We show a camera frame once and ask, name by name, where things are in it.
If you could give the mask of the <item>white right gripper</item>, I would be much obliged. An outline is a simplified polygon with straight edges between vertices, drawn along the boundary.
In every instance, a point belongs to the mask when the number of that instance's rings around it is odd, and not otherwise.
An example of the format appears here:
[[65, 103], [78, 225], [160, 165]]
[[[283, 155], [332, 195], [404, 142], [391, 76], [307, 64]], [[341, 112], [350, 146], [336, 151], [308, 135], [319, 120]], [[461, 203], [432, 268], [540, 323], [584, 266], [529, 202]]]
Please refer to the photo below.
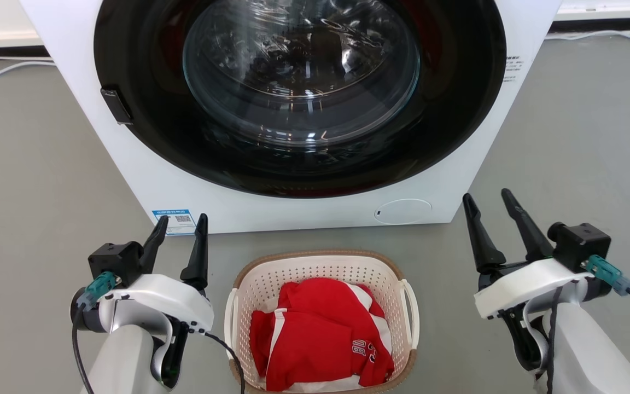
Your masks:
[[[475, 306], [481, 317], [498, 317], [505, 322], [520, 365], [529, 373], [540, 373], [547, 368], [549, 344], [545, 334], [532, 326], [530, 315], [552, 309], [555, 295], [559, 301], [579, 304], [587, 296], [588, 281], [594, 276], [574, 273], [550, 258], [552, 245], [511, 190], [502, 189], [501, 197], [522, 237], [527, 250], [525, 259], [532, 263], [477, 292]], [[487, 234], [472, 195], [463, 195], [462, 204], [476, 271], [491, 274], [506, 263], [505, 255]]]

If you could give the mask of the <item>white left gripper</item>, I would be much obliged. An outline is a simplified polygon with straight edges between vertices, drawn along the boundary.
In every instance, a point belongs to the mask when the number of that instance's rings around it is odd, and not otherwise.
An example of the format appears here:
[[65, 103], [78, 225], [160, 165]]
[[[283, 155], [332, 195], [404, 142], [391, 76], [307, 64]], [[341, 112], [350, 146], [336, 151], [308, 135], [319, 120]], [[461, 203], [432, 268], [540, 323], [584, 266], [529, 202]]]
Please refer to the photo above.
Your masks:
[[108, 337], [98, 353], [102, 391], [172, 391], [182, 374], [191, 334], [212, 329], [214, 313], [198, 290], [208, 285], [208, 216], [202, 213], [194, 245], [180, 280], [152, 274], [167, 234], [162, 215], [143, 244], [142, 275], [127, 289], [110, 290], [100, 300], [98, 316]]

